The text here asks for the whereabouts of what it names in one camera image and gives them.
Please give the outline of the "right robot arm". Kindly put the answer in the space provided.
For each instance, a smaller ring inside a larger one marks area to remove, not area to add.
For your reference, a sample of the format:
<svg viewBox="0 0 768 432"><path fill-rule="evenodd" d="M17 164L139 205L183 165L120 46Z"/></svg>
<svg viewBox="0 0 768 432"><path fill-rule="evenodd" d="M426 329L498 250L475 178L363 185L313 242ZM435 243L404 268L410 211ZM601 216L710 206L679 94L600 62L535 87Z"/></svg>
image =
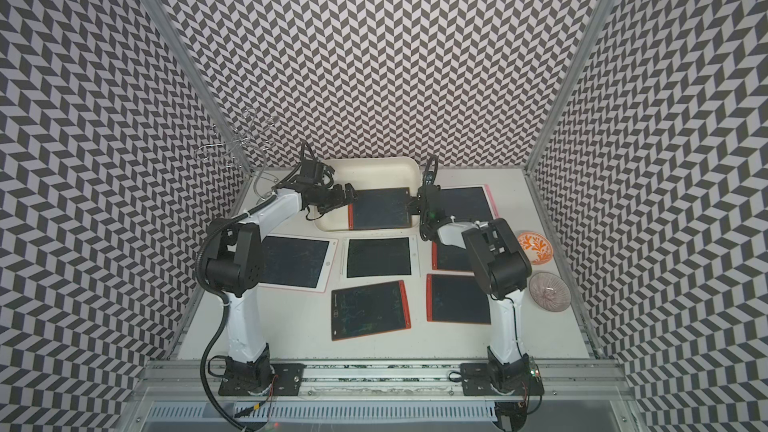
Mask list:
<svg viewBox="0 0 768 432"><path fill-rule="evenodd" d="M476 385L481 393L520 395L522 399L510 406L498 404L497 415L527 417L538 411L544 395L538 368L522 344L522 305L531 262L505 219L460 221L447 215L436 184L438 170L438 157L429 155L408 211L419 217L423 241L466 251L475 281L488 298L491 325L486 362L465 363L448 378L460 382L466 392Z"/></svg>

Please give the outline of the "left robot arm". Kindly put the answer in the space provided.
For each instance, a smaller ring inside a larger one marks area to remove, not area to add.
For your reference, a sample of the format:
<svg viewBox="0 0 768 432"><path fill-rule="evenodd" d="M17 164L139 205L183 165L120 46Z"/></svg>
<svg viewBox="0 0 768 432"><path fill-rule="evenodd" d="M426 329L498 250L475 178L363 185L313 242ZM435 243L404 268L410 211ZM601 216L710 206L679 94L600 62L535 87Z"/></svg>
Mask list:
<svg viewBox="0 0 768 432"><path fill-rule="evenodd" d="M350 184L334 181L334 169L317 158L307 141L301 142L298 163L278 181L267 198L231 218L210 223L197 253L194 277L205 292L219 298L222 317L202 352L199 375L204 393L219 416L238 431L252 428L229 413L215 397L209 378L213 346L224 332L229 334L223 379L251 385L270 402L276 373L270 363L269 345L263 332L247 325L247 308L258 311L254 289L265 268L263 239L284 222L314 207L320 214L353 203L357 192Z"/></svg>

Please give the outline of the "red writing tablet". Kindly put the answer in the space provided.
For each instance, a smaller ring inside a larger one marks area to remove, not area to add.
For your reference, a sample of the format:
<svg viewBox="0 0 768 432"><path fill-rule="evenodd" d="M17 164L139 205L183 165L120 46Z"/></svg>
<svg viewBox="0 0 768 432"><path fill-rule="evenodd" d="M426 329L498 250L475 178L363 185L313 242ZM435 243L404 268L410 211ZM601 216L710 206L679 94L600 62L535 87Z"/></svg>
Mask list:
<svg viewBox="0 0 768 432"><path fill-rule="evenodd" d="M403 280L331 292L331 340L340 341L411 328Z"/></svg>
<svg viewBox="0 0 768 432"><path fill-rule="evenodd" d="M401 229L411 226L407 187L358 190L348 205L350 230Z"/></svg>
<svg viewBox="0 0 768 432"><path fill-rule="evenodd" d="M473 277L429 274L426 287L429 322L491 323L488 296Z"/></svg>

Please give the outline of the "pink writing tablet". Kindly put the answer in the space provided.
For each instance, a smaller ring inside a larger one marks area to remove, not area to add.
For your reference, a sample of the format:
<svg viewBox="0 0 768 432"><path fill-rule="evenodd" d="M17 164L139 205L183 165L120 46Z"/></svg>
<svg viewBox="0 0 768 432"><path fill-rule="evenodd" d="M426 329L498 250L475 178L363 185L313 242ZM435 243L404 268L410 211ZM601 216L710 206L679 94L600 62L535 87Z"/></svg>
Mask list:
<svg viewBox="0 0 768 432"><path fill-rule="evenodd" d="M455 186L442 188L440 204L447 216L458 221L488 222L498 217L490 187L484 185Z"/></svg>
<svg viewBox="0 0 768 432"><path fill-rule="evenodd" d="M324 292L338 244L337 239L267 236L262 242L265 270L259 278L259 285L300 292Z"/></svg>

